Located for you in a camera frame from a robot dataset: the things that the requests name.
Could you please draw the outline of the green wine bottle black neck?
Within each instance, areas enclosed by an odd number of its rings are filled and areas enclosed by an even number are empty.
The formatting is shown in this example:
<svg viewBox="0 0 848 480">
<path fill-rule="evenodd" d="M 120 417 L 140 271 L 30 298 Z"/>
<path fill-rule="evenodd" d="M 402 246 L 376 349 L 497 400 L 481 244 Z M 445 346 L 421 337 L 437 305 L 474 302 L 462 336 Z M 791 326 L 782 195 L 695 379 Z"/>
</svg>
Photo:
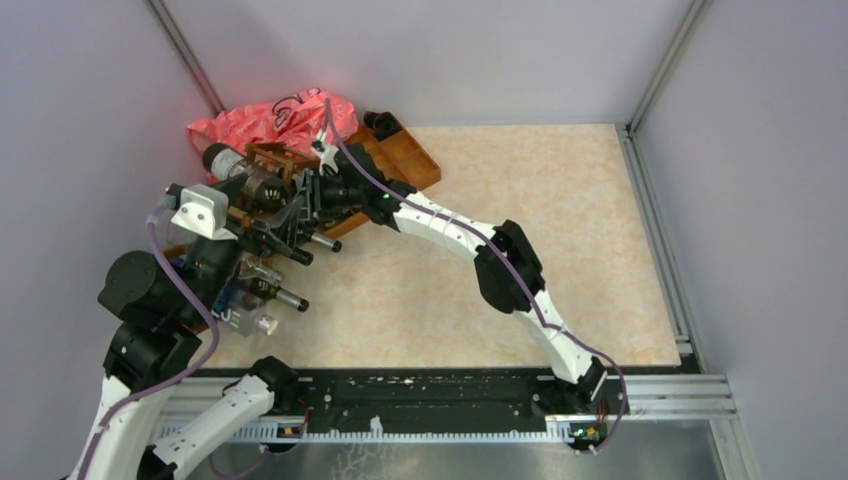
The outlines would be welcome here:
<svg viewBox="0 0 848 480">
<path fill-rule="evenodd" d="M 304 266 L 310 266 L 314 261 L 314 254 L 297 246 L 291 247 L 284 256 Z"/>
</svg>

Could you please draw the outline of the green wine bottle silver foil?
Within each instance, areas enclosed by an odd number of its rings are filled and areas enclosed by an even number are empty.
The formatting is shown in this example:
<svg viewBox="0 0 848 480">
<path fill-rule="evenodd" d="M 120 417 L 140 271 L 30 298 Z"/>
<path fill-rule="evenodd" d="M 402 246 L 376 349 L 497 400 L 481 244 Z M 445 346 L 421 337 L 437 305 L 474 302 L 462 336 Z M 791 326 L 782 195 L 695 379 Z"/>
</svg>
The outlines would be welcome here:
<svg viewBox="0 0 848 480">
<path fill-rule="evenodd" d="M 313 231 L 308 235 L 310 242 L 329 249 L 333 253 L 338 253 L 342 250 L 343 244 L 338 239 L 331 238 L 320 232 Z"/>
</svg>

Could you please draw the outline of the green wine bottle silver neck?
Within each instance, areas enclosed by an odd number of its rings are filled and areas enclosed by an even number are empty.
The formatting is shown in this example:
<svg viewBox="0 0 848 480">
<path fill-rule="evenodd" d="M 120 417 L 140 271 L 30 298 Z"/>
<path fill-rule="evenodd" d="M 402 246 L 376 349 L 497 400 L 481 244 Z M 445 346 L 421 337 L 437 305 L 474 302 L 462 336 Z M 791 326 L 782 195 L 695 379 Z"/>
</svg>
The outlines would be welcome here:
<svg viewBox="0 0 848 480">
<path fill-rule="evenodd" d="M 264 282 L 261 291 L 267 299 L 276 300 L 298 312 L 306 312 L 310 307 L 310 302 L 307 299 L 278 285 Z"/>
</svg>

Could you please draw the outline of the dark wine bottle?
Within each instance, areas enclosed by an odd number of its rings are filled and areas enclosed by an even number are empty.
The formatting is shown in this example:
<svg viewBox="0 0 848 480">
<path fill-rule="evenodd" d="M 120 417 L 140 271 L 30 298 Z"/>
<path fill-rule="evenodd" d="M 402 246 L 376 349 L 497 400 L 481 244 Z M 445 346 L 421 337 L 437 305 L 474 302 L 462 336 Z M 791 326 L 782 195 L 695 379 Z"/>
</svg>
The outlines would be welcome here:
<svg viewBox="0 0 848 480">
<path fill-rule="evenodd" d="M 280 178 L 224 143 L 209 145 L 201 161 L 204 169 L 218 182 L 245 175 L 242 202 L 251 210 L 274 213 L 288 201 L 286 186 Z"/>
</svg>

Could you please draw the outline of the blue liquid square bottle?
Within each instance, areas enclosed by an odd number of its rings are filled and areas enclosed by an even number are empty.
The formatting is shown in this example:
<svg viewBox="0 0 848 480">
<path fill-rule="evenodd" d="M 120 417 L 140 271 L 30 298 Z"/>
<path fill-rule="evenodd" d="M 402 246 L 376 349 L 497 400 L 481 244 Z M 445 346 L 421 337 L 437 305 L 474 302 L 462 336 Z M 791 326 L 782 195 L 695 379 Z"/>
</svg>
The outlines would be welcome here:
<svg viewBox="0 0 848 480">
<path fill-rule="evenodd" d="M 267 301 L 249 293 L 233 294 L 224 303 L 216 305 L 212 314 L 244 337 L 254 334 L 271 335 L 279 324 L 278 320 L 268 313 Z"/>
</svg>

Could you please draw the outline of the clear glass bottle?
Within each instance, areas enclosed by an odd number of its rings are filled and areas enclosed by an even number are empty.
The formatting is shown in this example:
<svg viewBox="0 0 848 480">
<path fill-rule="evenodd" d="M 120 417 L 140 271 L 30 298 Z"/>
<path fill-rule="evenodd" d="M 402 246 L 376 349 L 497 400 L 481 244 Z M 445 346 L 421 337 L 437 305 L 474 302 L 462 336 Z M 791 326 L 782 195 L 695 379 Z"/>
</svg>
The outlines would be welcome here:
<svg viewBox="0 0 848 480">
<path fill-rule="evenodd" d="M 275 268 L 264 264 L 255 257 L 243 257 L 240 262 L 238 279 L 243 281 L 257 280 L 265 287 L 281 287 L 285 276 Z"/>
</svg>

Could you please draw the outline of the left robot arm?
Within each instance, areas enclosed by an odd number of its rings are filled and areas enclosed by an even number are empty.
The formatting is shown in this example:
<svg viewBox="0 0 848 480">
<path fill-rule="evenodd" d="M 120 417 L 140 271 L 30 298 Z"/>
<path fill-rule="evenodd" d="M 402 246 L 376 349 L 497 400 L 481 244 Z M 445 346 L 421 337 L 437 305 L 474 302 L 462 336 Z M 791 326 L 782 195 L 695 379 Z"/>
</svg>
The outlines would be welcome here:
<svg viewBox="0 0 848 480">
<path fill-rule="evenodd" d="M 148 215 L 150 248 L 120 256 L 98 301 L 120 320 L 103 363 L 101 396 L 73 479 L 186 479 L 243 426 L 266 414 L 309 410 L 298 374 L 281 360 L 257 360 L 218 400 L 183 428 L 154 440 L 156 421 L 177 387 L 216 351 L 221 332 L 212 308 L 234 278 L 240 246 L 198 239 L 190 255 L 201 265 L 174 266 L 160 247 L 157 223 L 169 205 Z"/>
</svg>

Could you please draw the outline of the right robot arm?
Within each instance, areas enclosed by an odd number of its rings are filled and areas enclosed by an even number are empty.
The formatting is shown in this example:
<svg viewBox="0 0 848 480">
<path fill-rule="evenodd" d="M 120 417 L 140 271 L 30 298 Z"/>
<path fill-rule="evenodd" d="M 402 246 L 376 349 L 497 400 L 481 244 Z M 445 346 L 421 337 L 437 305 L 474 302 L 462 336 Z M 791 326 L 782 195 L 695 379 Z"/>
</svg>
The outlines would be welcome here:
<svg viewBox="0 0 848 480">
<path fill-rule="evenodd" d="M 311 218 L 323 222 L 342 213 L 359 213 L 374 224 L 425 239 L 468 261 L 484 301 L 515 316 L 542 348 L 564 389 L 567 406 L 588 412 L 599 403 L 606 370 L 598 354 L 574 337 L 554 306 L 541 261 L 519 224 L 471 219 L 408 183 L 387 179 L 360 144 L 337 147 L 314 140 L 310 148 L 319 164 L 303 173 L 300 189 L 308 197 Z"/>
</svg>

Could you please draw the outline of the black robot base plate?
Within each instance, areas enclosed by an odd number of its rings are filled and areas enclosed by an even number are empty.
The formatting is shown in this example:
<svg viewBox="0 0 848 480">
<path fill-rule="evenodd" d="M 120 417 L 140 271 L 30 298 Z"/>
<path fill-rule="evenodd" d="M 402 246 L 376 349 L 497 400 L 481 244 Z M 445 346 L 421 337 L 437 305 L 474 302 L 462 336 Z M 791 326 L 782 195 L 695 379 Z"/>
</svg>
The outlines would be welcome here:
<svg viewBox="0 0 848 480">
<path fill-rule="evenodd" d="M 629 407 L 609 378 L 588 402 L 548 368 L 301 369 L 272 413 L 307 421 L 312 434 L 541 432 L 549 415 L 610 420 Z"/>
</svg>

